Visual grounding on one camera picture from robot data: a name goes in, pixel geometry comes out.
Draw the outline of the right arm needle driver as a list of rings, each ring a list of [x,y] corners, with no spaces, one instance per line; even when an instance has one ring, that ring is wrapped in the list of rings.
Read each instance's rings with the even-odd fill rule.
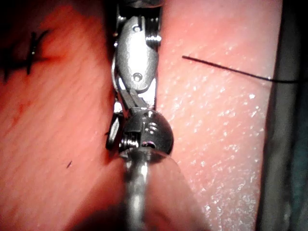
[[[117,7],[112,70],[116,91],[156,90],[160,29],[161,7]]]

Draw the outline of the left arm needle driver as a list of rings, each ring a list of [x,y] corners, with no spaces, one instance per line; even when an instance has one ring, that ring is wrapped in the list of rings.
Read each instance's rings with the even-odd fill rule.
[[[140,110],[125,123],[119,150],[151,147],[170,154],[174,144],[172,128],[162,114]]]

